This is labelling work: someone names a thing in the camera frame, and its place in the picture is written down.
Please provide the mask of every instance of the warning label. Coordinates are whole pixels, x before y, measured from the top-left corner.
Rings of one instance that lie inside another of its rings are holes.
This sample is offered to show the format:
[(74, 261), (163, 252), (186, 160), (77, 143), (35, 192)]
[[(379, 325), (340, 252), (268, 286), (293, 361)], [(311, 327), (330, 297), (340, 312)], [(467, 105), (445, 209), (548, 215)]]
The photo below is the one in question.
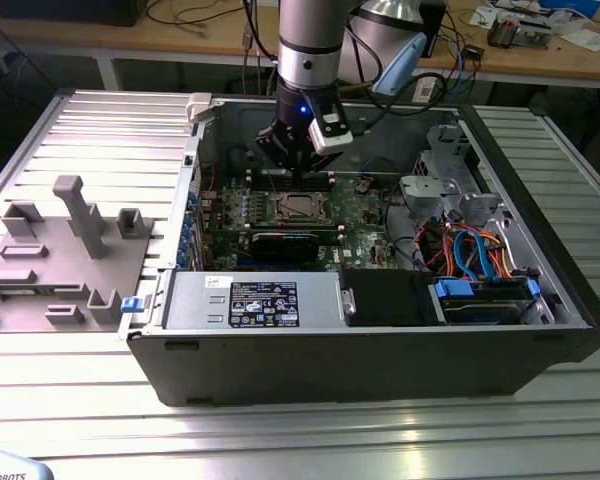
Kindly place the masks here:
[(295, 282), (231, 284), (229, 325), (240, 327), (298, 327), (300, 312)]

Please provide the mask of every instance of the blue clip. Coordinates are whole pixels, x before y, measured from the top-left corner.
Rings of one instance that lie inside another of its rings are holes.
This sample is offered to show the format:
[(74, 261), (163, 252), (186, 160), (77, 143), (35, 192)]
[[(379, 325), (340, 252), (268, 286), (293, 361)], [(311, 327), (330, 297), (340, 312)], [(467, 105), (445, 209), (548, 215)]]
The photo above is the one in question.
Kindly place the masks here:
[(442, 279), (434, 285), (438, 298), (444, 297), (473, 297), (473, 288), (468, 280)]
[(178, 252), (178, 256), (176, 257), (176, 263), (180, 268), (187, 268), (187, 257), (185, 257), (182, 252)]
[(120, 311), (122, 313), (144, 312), (144, 297), (124, 297)]
[(527, 280), (527, 288), (529, 288), (529, 291), (531, 292), (531, 295), (533, 296), (534, 299), (537, 299), (540, 297), (540, 285), (538, 285), (538, 282), (536, 282), (535, 280), (529, 279)]

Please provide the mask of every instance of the red cable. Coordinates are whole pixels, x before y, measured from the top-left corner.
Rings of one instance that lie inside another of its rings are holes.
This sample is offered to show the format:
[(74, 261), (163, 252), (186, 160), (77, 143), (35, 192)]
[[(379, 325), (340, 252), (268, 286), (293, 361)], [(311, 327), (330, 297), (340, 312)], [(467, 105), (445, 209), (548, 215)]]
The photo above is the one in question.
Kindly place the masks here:
[(216, 167), (214, 167), (213, 165), (211, 165), (211, 172), (212, 176), (211, 176), (211, 185), (209, 185), (209, 189), (207, 190), (207, 193), (209, 193), (211, 191), (211, 189), (213, 188), (213, 184), (216, 181)]

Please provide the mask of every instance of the connector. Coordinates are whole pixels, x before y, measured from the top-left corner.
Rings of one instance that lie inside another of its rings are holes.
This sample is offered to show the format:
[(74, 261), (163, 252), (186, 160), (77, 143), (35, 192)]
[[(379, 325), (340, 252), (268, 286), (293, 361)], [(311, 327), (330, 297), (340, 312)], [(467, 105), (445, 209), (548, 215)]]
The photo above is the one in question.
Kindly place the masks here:
[(244, 32), (242, 33), (242, 48), (244, 48), (245, 52), (248, 52), (253, 48), (253, 32), (251, 31), (249, 23), (245, 24)]

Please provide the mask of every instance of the table leg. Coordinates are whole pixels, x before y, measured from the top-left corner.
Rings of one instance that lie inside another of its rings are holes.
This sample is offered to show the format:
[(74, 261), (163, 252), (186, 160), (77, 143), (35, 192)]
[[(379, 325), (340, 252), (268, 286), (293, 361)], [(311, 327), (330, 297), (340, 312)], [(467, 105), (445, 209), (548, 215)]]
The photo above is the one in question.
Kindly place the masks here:
[(100, 70), (105, 90), (122, 90), (118, 73), (113, 66), (113, 58), (98, 56), (96, 57), (96, 61), (98, 62), (98, 69)]

